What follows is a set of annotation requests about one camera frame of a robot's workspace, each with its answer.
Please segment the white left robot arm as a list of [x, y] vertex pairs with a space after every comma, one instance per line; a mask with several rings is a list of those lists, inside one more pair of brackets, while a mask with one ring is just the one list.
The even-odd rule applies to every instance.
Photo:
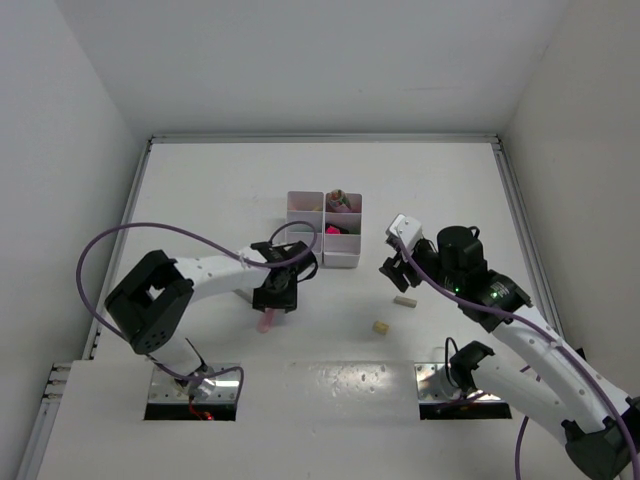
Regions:
[[104, 305], [132, 350], [181, 375], [204, 361], [409, 360], [409, 311], [375, 273], [322, 270], [302, 242], [237, 258], [147, 253]]

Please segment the pink correction tape case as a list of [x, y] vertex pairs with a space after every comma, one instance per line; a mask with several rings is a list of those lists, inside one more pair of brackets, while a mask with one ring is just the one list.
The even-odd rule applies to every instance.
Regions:
[[261, 334], [267, 333], [272, 328], [276, 314], [277, 314], [276, 310], [266, 309], [263, 315], [261, 316], [260, 320], [258, 321], [256, 330]]

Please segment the clear bottle of coloured pins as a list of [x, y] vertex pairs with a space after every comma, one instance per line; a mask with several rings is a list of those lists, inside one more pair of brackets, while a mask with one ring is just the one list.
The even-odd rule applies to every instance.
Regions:
[[341, 189], [334, 189], [326, 194], [327, 210], [334, 213], [351, 213], [352, 208], [348, 195]]

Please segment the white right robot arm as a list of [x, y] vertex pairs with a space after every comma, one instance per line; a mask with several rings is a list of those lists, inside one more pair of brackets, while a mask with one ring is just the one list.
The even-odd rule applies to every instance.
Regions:
[[589, 365], [514, 280], [489, 268], [477, 227], [446, 227], [430, 241], [418, 220], [399, 220], [387, 231], [396, 254], [381, 272], [400, 291], [428, 283], [533, 371], [473, 341], [445, 362], [449, 396], [495, 394], [551, 434], [588, 478], [638, 478], [638, 398]]

